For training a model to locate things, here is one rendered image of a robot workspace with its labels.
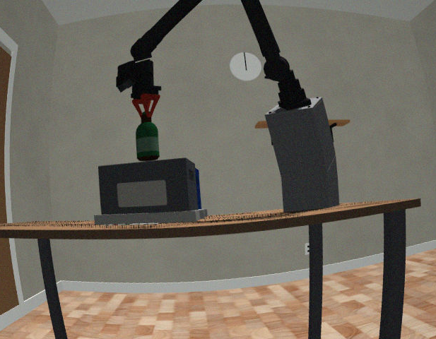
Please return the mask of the dark grey crate with dividers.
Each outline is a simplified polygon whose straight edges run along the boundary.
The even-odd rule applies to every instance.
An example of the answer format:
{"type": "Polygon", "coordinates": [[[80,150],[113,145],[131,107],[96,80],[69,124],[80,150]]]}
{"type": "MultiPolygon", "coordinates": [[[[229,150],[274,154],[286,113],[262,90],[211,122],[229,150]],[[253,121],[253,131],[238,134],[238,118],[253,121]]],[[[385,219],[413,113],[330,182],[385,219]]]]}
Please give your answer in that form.
{"type": "Polygon", "coordinates": [[[102,215],[198,210],[187,158],[98,166],[98,174],[102,215]]]}

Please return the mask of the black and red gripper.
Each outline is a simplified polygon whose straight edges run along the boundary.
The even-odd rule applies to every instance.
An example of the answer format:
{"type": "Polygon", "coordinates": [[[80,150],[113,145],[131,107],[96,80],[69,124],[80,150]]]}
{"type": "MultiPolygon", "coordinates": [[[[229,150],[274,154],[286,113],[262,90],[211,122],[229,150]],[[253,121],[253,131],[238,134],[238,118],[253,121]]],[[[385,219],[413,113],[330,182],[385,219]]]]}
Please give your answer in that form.
{"type": "Polygon", "coordinates": [[[135,106],[136,110],[138,111],[140,117],[142,115],[142,111],[139,107],[139,104],[143,104],[147,117],[152,117],[155,106],[157,105],[158,100],[160,99],[160,95],[158,94],[158,91],[161,90],[161,86],[154,86],[153,74],[151,73],[150,73],[150,78],[151,78],[151,85],[145,85],[131,94],[131,98],[133,98],[132,103],[135,106]],[[151,104],[151,100],[153,100],[153,105],[151,107],[151,111],[149,112],[148,110],[151,104]]]}

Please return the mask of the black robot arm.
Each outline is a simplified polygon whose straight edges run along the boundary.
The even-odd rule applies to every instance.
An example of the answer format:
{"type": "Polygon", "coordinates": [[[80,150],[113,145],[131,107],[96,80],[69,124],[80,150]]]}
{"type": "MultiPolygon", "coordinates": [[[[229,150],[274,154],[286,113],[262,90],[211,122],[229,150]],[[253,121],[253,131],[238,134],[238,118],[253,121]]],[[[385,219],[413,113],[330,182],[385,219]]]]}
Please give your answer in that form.
{"type": "MultiPolygon", "coordinates": [[[[134,60],[117,68],[116,87],[120,92],[131,86],[132,92],[135,92],[145,85],[151,85],[150,73],[153,74],[153,61],[148,59],[152,57],[151,52],[166,34],[201,1],[179,0],[150,30],[134,43],[130,51],[134,60]],[[140,62],[135,63],[136,61],[140,62]]],[[[259,43],[261,53],[266,59],[264,64],[266,76],[264,78],[279,82],[279,107],[292,110],[311,105],[311,100],[306,98],[304,88],[301,88],[299,80],[295,79],[293,70],[289,70],[288,61],[279,54],[281,51],[260,1],[241,0],[241,2],[259,43]]]]}

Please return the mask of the green bottle with pale green label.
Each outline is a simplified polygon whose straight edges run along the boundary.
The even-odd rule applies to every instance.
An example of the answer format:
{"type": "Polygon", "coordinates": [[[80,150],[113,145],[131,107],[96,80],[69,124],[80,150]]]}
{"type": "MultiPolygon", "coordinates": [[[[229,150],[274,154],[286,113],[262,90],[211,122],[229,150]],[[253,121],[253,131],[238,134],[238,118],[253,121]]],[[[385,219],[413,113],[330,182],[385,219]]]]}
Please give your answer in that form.
{"type": "Polygon", "coordinates": [[[141,124],[136,129],[136,154],[139,161],[157,160],[159,154],[158,129],[142,112],[141,124]]]}

